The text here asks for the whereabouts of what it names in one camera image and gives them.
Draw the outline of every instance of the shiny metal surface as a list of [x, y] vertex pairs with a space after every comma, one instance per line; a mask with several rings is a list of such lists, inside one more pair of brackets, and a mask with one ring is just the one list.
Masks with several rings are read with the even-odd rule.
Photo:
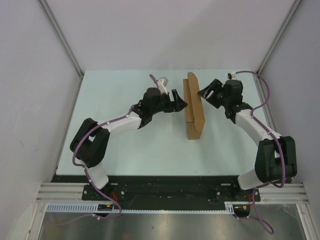
[[269, 235], [253, 219], [237, 221], [222, 214], [123, 214], [113, 220], [77, 213], [46, 213], [39, 240], [305, 240], [295, 205], [259, 205], [261, 216], [274, 228]]

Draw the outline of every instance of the table surface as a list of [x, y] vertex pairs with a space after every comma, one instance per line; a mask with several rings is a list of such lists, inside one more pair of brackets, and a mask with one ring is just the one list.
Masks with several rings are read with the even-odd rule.
[[[69, 146], [82, 122], [92, 118], [105, 122], [122, 116], [154, 84], [149, 77], [168, 78], [167, 89], [176, 89], [183, 98], [183, 79], [188, 72], [198, 78], [203, 89], [214, 79], [227, 80], [236, 69], [212, 70], [126, 70], [86, 71], [75, 105], [57, 175], [84, 175], [73, 166]], [[243, 84], [243, 101], [255, 107], [260, 99], [249, 73], [238, 74]], [[158, 113], [139, 130], [109, 140], [103, 159], [108, 175], [221, 176], [240, 175], [254, 167], [257, 146], [237, 125], [225, 117], [224, 108], [203, 102], [205, 125], [201, 139], [188, 140], [185, 112]], [[256, 115], [266, 121], [262, 109]]]

